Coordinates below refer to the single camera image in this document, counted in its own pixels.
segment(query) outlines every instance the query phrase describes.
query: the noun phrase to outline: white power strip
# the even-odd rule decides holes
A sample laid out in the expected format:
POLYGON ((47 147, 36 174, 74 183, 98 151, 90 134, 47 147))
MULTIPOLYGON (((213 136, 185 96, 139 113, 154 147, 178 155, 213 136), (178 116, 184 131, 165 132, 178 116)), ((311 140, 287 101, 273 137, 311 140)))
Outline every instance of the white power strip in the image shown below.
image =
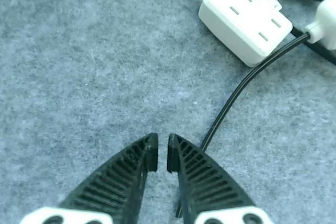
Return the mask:
POLYGON ((246 65, 267 58, 292 23, 269 0, 202 0, 201 21, 246 65))

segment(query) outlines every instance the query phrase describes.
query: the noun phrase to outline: white plug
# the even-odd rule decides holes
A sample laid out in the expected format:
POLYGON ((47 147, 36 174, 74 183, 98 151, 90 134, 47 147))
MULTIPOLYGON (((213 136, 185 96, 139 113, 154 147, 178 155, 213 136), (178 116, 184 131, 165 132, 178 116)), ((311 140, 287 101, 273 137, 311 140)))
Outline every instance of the white plug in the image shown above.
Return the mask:
POLYGON ((315 21, 306 26, 309 43, 321 43, 328 50, 336 50, 336 0, 324 0, 317 8, 315 21))
POLYGON ((292 23, 267 0, 202 0, 201 21, 246 65, 267 58, 292 23))

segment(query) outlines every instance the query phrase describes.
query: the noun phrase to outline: white extension cord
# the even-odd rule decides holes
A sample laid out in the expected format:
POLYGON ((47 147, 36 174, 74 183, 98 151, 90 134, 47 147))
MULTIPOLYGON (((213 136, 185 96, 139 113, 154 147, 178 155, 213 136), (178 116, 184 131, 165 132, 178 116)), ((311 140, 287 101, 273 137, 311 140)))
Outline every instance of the white extension cord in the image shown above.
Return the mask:
POLYGON ((291 32, 276 0, 202 0, 201 21, 246 65, 267 58, 291 32))

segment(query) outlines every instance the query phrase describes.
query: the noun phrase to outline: black ribbed grip pad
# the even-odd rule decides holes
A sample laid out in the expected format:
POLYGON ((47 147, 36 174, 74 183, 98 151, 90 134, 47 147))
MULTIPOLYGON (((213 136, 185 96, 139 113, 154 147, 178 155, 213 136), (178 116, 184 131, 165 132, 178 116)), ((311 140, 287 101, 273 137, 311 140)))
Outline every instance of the black ribbed grip pad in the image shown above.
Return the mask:
POLYGON ((85 179, 60 204, 61 208, 104 212, 114 224, 138 220, 148 171, 158 168, 158 135, 134 142, 85 179))
POLYGON ((215 161, 176 134, 169 137, 167 170, 179 174, 185 224, 193 224, 203 211, 254 205, 215 161))

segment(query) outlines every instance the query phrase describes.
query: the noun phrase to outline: screw hole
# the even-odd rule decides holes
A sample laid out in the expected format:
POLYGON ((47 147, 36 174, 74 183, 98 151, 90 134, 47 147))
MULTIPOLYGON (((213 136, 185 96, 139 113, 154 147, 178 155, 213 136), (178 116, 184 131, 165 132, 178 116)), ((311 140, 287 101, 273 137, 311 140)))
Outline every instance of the screw hole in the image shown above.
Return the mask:
POLYGON ((43 224, 62 224, 63 218, 61 216, 52 216, 49 219, 45 220, 43 224))
POLYGON ((253 214, 244 215, 243 221, 245 224, 263 224, 263 221, 259 218, 259 216, 253 214))
POLYGON ((204 224, 223 224, 220 220, 217 219, 207 219, 204 224))

